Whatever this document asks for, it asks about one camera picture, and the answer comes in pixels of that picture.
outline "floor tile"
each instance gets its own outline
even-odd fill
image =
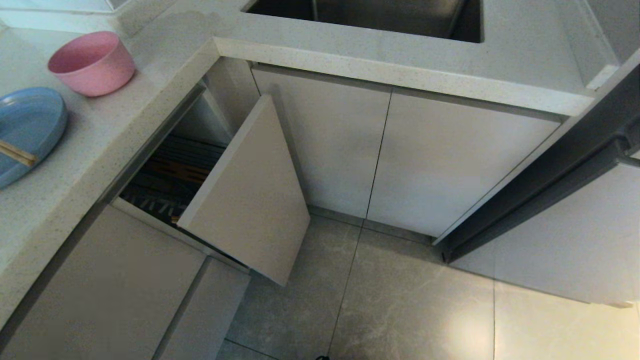
[[[273,360],[274,357],[262,355],[249,348],[225,340],[216,360]]]
[[[636,306],[584,304],[496,282],[495,360],[638,360]]]
[[[312,215],[287,287],[252,274],[227,338],[280,360],[326,355],[359,233]]]
[[[313,205],[307,205],[307,208],[309,210],[309,213],[313,215],[330,218],[332,220],[338,220],[340,222],[345,222],[347,224],[351,224],[355,226],[362,226],[362,222],[364,221],[364,219],[359,217],[354,217],[352,215],[339,213],[333,210],[318,208],[317,206],[313,206]]]
[[[382,224],[371,220],[364,220],[362,227],[364,227],[365,229],[377,231],[379,233],[397,236],[398,238],[403,238],[405,240],[415,241],[417,243],[423,243],[427,245],[431,245],[431,243],[435,240],[435,238],[429,235],[416,233],[411,230],[400,229],[399,227]]]
[[[493,281],[437,261],[430,247],[364,229],[331,359],[492,359]]]

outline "wooden chopstick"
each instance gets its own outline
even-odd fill
[[[2,140],[0,140],[0,152],[9,156],[15,161],[19,161],[27,165],[28,167],[32,167],[36,163],[36,161],[38,161],[38,158],[34,154],[23,151]]]

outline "sink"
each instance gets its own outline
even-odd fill
[[[247,12],[482,42],[481,0],[258,0]]]

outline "white quartz countertop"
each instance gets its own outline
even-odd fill
[[[47,73],[77,33],[0,30],[0,94],[59,91],[70,110],[61,142],[0,191],[0,326],[136,151],[222,55],[573,115],[584,89],[554,0],[484,0],[482,44],[240,11],[246,0],[180,0],[125,41],[138,72],[88,99]]]

